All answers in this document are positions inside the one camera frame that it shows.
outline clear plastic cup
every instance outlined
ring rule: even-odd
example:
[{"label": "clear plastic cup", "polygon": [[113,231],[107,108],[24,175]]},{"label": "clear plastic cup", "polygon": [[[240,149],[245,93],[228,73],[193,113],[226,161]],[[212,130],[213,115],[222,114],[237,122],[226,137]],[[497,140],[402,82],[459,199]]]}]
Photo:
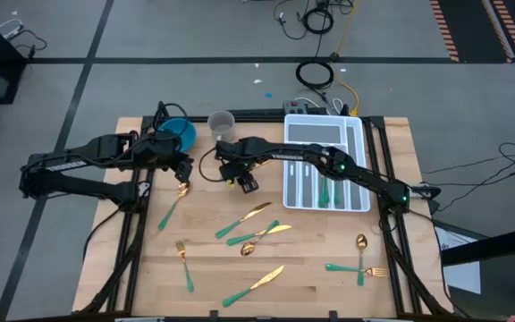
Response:
[{"label": "clear plastic cup", "polygon": [[214,140],[232,142],[234,139],[233,126],[235,123],[235,118],[232,113],[228,111],[213,112],[207,118],[207,126],[210,128]]}]

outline yellow cable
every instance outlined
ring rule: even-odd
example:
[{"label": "yellow cable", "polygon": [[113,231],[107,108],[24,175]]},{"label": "yellow cable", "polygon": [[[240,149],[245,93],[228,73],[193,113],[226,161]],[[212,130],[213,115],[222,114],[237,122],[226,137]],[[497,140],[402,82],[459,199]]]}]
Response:
[{"label": "yellow cable", "polygon": [[[345,36],[347,36],[347,29],[349,28],[350,22],[352,21],[352,18],[353,18],[353,14],[356,11],[357,11],[357,6],[353,5],[353,8],[350,10],[350,13],[349,13],[349,18],[347,19],[347,23],[345,24],[345,29],[343,30],[343,34],[341,35],[341,41],[339,42],[339,46],[337,47],[337,51],[335,52],[337,55],[339,54],[339,52],[341,51],[341,48],[343,47],[343,44],[345,43]],[[341,84],[341,86],[343,86],[344,88],[348,89],[349,92],[355,98],[355,107],[353,107],[353,109],[350,111],[350,116],[359,115],[359,106],[360,106],[359,94],[357,94],[357,92],[355,91],[355,89],[353,89],[353,87],[351,87],[346,82],[342,81],[339,78],[339,74],[337,72],[333,71],[333,73],[335,75],[335,79],[337,79],[337,82],[339,82]]]}]

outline white wire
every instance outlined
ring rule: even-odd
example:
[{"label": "white wire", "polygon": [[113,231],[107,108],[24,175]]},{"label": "white wire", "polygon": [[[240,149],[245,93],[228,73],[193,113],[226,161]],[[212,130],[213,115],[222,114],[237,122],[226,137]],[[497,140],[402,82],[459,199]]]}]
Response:
[{"label": "white wire", "polygon": [[9,22],[12,22],[12,21],[17,21],[17,22],[19,23],[19,25],[20,25],[20,26],[22,26],[22,25],[23,25],[23,22],[21,22],[19,19],[17,19],[17,18],[13,18],[13,19],[10,19],[10,20],[8,20],[8,21],[6,21],[6,22],[4,22],[4,23],[0,24],[0,28],[1,28],[1,27],[3,27],[4,25],[6,25],[6,24],[7,24],[7,23],[9,23]]},{"label": "white wire", "polygon": [[[313,104],[313,106],[315,106],[315,107],[321,107],[316,102],[312,101],[311,99],[309,99],[307,97],[296,97],[293,100],[298,100],[298,99],[308,101],[309,103]],[[337,104],[336,104],[337,102],[339,102],[339,104],[341,105],[341,108],[337,108]],[[343,104],[343,101],[341,101],[339,98],[334,98],[332,100],[332,106],[333,106],[333,109],[337,112],[337,114],[339,114],[341,112],[341,110],[343,109],[344,104]]]},{"label": "white wire", "polygon": [[13,19],[10,19],[10,20],[0,24],[0,29],[1,29],[4,25],[8,24],[9,22],[14,22],[14,21],[17,21],[19,23],[19,26],[15,27],[13,30],[11,30],[11,31],[7,32],[6,34],[4,34],[4,38],[5,39],[8,39],[11,36],[17,35],[17,33],[19,31],[21,31],[21,28],[23,27],[23,22],[21,20],[17,19],[17,18],[13,18]]},{"label": "white wire", "polygon": [[[343,101],[341,101],[339,98],[334,98],[331,102],[333,103],[333,109],[337,112],[337,114],[340,114],[344,106]],[[341,104],[341,108],[337,108],[335,102],[339,102],[339,104]]]},{"label": "white wire", "polygon": [[296,97],[296,98],[294,98],[293,100],[298,100],[298,99],[306,100],[306,101],[308,101],[309,103],[313,104],[315,107],[321,107],[321,106],[319,106],[316,102],[312,101],[311,99],[309,99],[309,98],[307,98],[307,97]]}]

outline white paper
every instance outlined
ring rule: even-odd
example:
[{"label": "white paper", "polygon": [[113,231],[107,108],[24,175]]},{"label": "white paper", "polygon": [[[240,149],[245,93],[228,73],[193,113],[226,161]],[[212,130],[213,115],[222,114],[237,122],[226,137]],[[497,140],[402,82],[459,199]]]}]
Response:
[{"label": "white paper", "polygon": [[[440,242],[443,250],[476,241],[473,238],[463,236],[458,233],[447,232],[439,227],[435,227],[435,230],[438,234],[438,241]],[[444,279],[446,280],[446,283],[452,287],[457,287],[461,290],[474,292],[476,294],[482,293],[479,262],[445,267]]]}]

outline gray concrete floor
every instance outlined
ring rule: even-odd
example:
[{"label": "gray concrete floor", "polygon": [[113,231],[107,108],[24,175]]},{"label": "gray concrete floor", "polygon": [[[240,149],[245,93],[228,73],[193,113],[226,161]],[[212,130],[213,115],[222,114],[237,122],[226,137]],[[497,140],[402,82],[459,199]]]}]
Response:
[{"label": "gray concrete floor", "polygon": [[[49,43],[37,57],[85,57],[105,2],[0,0],[0,23],[17,11],[25,26]],[[313,55],[318,38],[287,39],[271,14],[276,3],[115,0],[97,56]],[[301,32],[295,11],[302,11],[303,3],[280,8],[292,34]],[[337,47],[344,24],[345,17],[337,13],[334,30],[323,38],[321,55]],[[447,57],[427,0],[365,0],[342,55]],[[500,143],[515,142],[513,64],[338,67],[346,70],[339,72],[341,78],[358,91],[362,115],[409,118],[425,171],[494,157]],[[17,189],[19,167],[29,154],[53,149],[81,69],[79,64],[30,65],[15,102],[0,106],[0,297],[34,205]],[[226,108],[277,108],[298,96],[317,100],[295,80],[294,70],[295,64],[95,64],[67,147],[113,131],[118,117],[153,114],[158,100],[179,103],[192,115]],[[254,84],[256,79],[262,82]],[[341,87],[333,86],[327,94],[352,103]],[[502,166],[494,162],[425,177],[430,182],[479,182]],[[85,169],[80,174],[100,179],[102,172]],[[445,189],[439,201],[462,192]],[[96,205],[82,197],[47,202],[9,319],[69,314]],[[515,230],[515,177],[477,190],[437,217],[487,235]],[[515,313],[515,261],[489,261],[482,272],[482,296],[453,291],[454,299],[482,314]]]}]

